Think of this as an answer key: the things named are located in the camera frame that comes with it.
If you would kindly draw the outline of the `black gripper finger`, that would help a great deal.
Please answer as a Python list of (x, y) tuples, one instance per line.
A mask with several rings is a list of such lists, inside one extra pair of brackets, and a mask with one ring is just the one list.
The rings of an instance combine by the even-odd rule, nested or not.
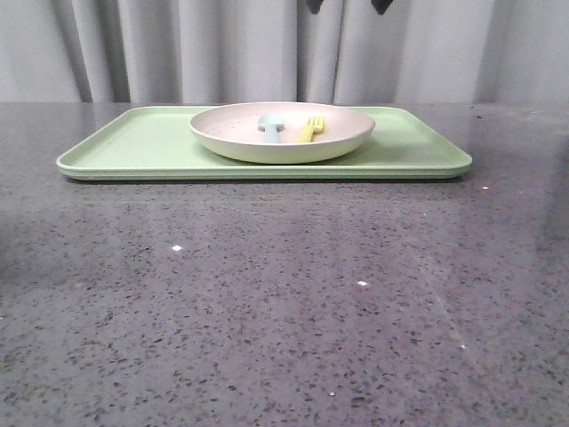
[(385, 14), (392, 3), (393, 0), (371, 0), (371, 5), (378, 14)]
[(319, 14), (324, 0), (306, 0), (307, 7), (312, 14)]

